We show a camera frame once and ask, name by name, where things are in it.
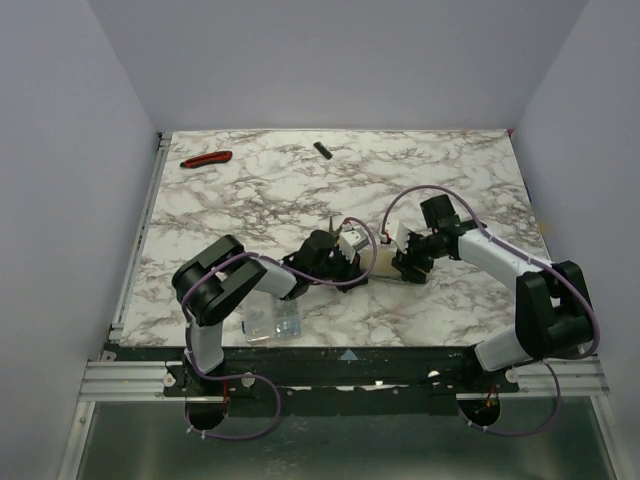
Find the beige umbrella case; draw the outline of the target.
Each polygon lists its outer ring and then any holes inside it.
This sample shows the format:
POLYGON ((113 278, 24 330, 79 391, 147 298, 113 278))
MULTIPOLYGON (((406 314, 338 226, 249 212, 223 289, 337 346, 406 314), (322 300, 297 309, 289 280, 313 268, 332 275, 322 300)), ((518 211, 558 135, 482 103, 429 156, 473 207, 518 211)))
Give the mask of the beige umbrella case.
POLYGON ((399 279, 401 273, 392 265, 395 258, 394 250, 378 250, 376 259, 373 259, 373 250, 366 249, 359 253, 360 270, 362 273, 369 271, 369 275, 379 278, 399 279))

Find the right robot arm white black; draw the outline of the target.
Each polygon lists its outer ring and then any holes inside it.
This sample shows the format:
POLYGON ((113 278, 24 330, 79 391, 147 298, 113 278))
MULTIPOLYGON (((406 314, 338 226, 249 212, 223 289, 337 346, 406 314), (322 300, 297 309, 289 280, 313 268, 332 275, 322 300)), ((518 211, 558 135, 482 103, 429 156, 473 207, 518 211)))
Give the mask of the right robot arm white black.
POLYGON ((471 347, 470 367, 494 372, 547 357, 574 353, 599 339, 593 308, 580 267, 531 256, 493 235, 476 217, 463 221, 450 198, 439 195, 420 204, 429 235, 421 235, 386 212, 381 241, 393 244, 391 265, 404 281, 424 283, 437 259, 467 262, 515 295, 512 326, 471 347))

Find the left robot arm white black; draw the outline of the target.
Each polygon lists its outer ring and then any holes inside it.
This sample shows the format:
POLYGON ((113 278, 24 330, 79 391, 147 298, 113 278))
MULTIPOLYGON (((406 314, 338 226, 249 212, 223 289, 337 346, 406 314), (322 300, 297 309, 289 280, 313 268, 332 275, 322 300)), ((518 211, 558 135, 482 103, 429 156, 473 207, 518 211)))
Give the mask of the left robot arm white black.
POLYGON ((362 228, 313 231, 294 253, 268 260, 225 235, 183 264, 171 285, 187 319, 186 357, 208 374, 224 359, 223 321, 252 291, 295 300, 313 284, 347 291, 367 282, 360 251, 371 245, 362 228))

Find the yellow black needle-nose pliers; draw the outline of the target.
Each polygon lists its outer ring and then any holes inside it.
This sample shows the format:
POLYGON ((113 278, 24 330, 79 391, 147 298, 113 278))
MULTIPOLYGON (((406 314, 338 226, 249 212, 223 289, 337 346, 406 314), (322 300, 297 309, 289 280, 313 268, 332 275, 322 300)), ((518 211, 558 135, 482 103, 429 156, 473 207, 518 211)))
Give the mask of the yellow black needle-nose pliers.
POLYGON ((329 218, 328 233, 331 235, 331 237, 333 238, 333 240, 335 242, 338 242, 339 237, 340 237, 340 235, 342 233, 342 230, 343 230, 343 226, 344 226, 344 223, 343 222, 335 222, 333 216, 331 216, 329 218))

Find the clear plastic screw box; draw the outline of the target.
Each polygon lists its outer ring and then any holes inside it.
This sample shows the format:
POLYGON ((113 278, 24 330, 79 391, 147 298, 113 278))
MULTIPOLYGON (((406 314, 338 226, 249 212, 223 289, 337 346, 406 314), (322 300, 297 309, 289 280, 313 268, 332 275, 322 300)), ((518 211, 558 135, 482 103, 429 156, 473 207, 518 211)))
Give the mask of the clear plastic screw box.
POLYGON ((249 343, 282 340, 301 335, 298 303, 264 292, 253 292, 243 302, 242 331, 249 343))

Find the small black bar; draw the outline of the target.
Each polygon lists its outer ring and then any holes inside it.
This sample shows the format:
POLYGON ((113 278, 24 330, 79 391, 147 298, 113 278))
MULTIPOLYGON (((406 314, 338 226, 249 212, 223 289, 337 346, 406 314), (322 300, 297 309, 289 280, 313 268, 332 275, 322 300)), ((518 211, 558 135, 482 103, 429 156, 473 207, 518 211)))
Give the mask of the small black bar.
POLYGON ((325 159, 333 158, 333 154, 321 142, 315 142, 313 146, 325 159))

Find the red black utility knife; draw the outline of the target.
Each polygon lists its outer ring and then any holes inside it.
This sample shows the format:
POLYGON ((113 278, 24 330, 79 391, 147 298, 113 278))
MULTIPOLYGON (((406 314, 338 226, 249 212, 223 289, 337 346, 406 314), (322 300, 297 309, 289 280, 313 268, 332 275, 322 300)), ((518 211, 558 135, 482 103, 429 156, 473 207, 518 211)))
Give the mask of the red black utility knife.
POLYGON ((197 169, 208 165, 226 164, 232 158, 232 151, 216 151, 187 159, 180 163, 180 167, 183 169, 197 169))

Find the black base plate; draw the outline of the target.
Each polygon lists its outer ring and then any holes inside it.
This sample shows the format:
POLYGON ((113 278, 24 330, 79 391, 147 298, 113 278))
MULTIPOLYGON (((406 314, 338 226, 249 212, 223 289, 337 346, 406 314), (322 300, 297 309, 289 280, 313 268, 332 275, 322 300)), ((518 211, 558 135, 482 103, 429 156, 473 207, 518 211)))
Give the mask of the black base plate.
POLYGON ((506 372, 470 367, 462 347, 227 347, 198 376, 180 348, 112 349, 122 360, 164 364, 162 400, 232 416, 454 415, 459 396, 515 393, 506 372))

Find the aluminium rail frame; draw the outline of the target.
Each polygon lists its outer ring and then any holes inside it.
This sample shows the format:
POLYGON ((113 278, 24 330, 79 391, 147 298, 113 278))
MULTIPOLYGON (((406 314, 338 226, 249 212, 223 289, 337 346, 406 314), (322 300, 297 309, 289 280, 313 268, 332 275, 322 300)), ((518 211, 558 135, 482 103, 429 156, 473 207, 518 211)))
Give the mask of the aluminium rail frame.
POLYGON ((160 132, 158 137, 158 149, 153 163, 151 180, 135 230, 115 312, 97 359, 88 361, 85 366, 71 429, 57 475, 59 479, 76 479, 79 476, 96 408, 100 403, 151 402, 163 399, 164 364, 162 362, 124 361, 112 350, 119 345, 124 330, 125 317, 136 271, 140 265, 147 227, 172 140, 170 132, 160 132))

